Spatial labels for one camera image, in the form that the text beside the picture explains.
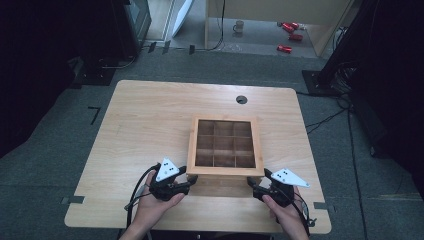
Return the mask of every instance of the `small white object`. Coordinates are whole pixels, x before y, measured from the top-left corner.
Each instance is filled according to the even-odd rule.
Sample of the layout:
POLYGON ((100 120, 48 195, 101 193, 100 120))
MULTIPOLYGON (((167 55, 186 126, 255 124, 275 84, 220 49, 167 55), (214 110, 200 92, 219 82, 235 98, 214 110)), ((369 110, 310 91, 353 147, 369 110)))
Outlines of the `small white object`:
POLYGON ((271 174, 271 178, 284 184, 309 188, 309 183, 305 182, 305 180, 287 168, 283 168, 280 171, 271 174))
POLYGON ((160 182, 164 179, 170 178, 174 175, 177 175, 180 172, 174 163, 169 160, 169 158, 163 158, 162 165, 160 166, 158 175, 156 176, 156 181, 160 182))

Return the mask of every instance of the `black tape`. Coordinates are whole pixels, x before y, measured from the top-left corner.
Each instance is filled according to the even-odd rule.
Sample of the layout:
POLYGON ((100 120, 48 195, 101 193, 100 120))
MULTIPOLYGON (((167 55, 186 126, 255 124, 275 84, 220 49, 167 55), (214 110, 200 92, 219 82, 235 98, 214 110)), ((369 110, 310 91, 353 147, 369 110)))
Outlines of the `black tape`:
POLYGON ((190 51, 188 52, 189 55, 192 55, 195 51, 196 47, 194 45, 190 45, 190 51))
POLYGON ((94 121, 96 121, 97 116, 99 115, 99 112, 100 112, 101 107, 90 107, 89 106, 88 109, 96 109, 97 110, 96 111, 96 114, 93 117, 93 120, 91 121, 91 125, 93 125, 94 124, 94 121))
POLYGON ((151 52, 153 52, 153 51, 155 50, 156 43, 157 43, 157 42, 153 42, 152 44, 150 44, 150 47, 149 47, 149 53, 151 53, 151 52))
POLYGON ((168 50, 169 50, 169 45, 171 45, 171 41, 170 41, 170 40, 165 42, 165 46, 163 47, 162 54, 165 54, 165 53, 167 53, 167 52, 168 52, 168 50))
POLYGON ((71 203, 78 203, 78 204, 83 204, 84 203, 84 196, 71 196, 71 197, 64 197, 62 198, 62 201, 60 202, 60 204, 71 204, 71 203))
POLYGON ((321 210, 327 210, 331 213, 336 212, 336 208, 333 205, 327 205, 326 203, 323 203, 323 202, 314 202, 314 208, 315 209, 321 209, 321 210))
POLYGON ((323 202, 314 202, 315 209, 327 210, 327 204, 323 202))

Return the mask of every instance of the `human hand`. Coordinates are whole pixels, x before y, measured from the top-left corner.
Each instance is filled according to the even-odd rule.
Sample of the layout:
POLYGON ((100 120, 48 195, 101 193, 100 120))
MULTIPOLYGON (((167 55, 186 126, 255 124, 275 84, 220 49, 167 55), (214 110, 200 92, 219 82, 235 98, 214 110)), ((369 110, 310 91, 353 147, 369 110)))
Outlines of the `human hand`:
MULTIPOLYGON (((299 189, 294 187, 294 192, 299 194, 299 189)), ((300 200, 299 196, 295 194, 295 200, 300 200)), ((300 219, 299 213, 293 205, 288 205, 283 208, 278 205, 274 199, 269 195, 263 195, 262 200, 269 207, 270 217, 278 218, 278 221, 283 228, 284 232, 290 237, 290 239, 309 239, 308 234, 305 231, 302 220, 300 219)), ((296 206, 302 209, 301 202, 295 201, 296 206)))
MULTIPOLYGON (((142 195, 149 194, 149 185, 156 171, 151 171, 146 179, 146 186, 142 195)), ((121 239, 141 239, 156 223, 163 214, 171 207, 177 205, 183 198, 184 193, 173 196, 169 201, 164 202, 156 199, 153 195, 141 197, 138 202, 137 212, 134 220, 121 239)))

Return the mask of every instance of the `wrist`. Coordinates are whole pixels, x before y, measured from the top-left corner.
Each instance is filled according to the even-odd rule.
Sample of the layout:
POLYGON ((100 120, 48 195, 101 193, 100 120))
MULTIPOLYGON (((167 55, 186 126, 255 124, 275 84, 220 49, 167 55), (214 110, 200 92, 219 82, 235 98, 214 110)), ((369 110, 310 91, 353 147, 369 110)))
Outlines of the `wrist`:
POLYGON ((280 224, 283 232, 285 232, 285 234, 287 234, 291 240, 309 239, 308 234, 306 233, 306 230, 300 219, 297 219, 296 217, 291 218, 292 219, 288 221, 287 219, 279 219, 280 223, 283 223, 280 224))
POLYGON ((120 238, 121 240, 135 240, 142 239, 144 235, 150 229, 145 227, 143 224, 137 224, 136 222, 131 223, 131 225, 127 228, 125 233, 120 238))

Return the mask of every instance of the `red object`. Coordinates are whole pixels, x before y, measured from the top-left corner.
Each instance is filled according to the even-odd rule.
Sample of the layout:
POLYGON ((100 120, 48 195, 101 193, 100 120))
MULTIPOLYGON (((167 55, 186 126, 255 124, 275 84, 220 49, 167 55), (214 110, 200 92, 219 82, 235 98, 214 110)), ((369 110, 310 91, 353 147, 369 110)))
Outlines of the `red object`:
POLYGON ((294 28, 289 23, 283 23, 281 26, 284 30, 286 30, 288 33, 293 33, 294 28))
POLYGON ((298 23, 289 23, 290 26, 292 26, 294 28, 294 30, 299 29, 299 24, 298 23))
POLYGON ((291 53, 291 50, 292 50, 291 47, 284 46, 282 44, 279 44, 278 47, 277 47, 277 51, 280 51, 280 52, 291 53))
POLYGON ((300 34, 290 34, 289 36, 289 40, 293 40, 293 41, 302 41, 303 36, 300 34))

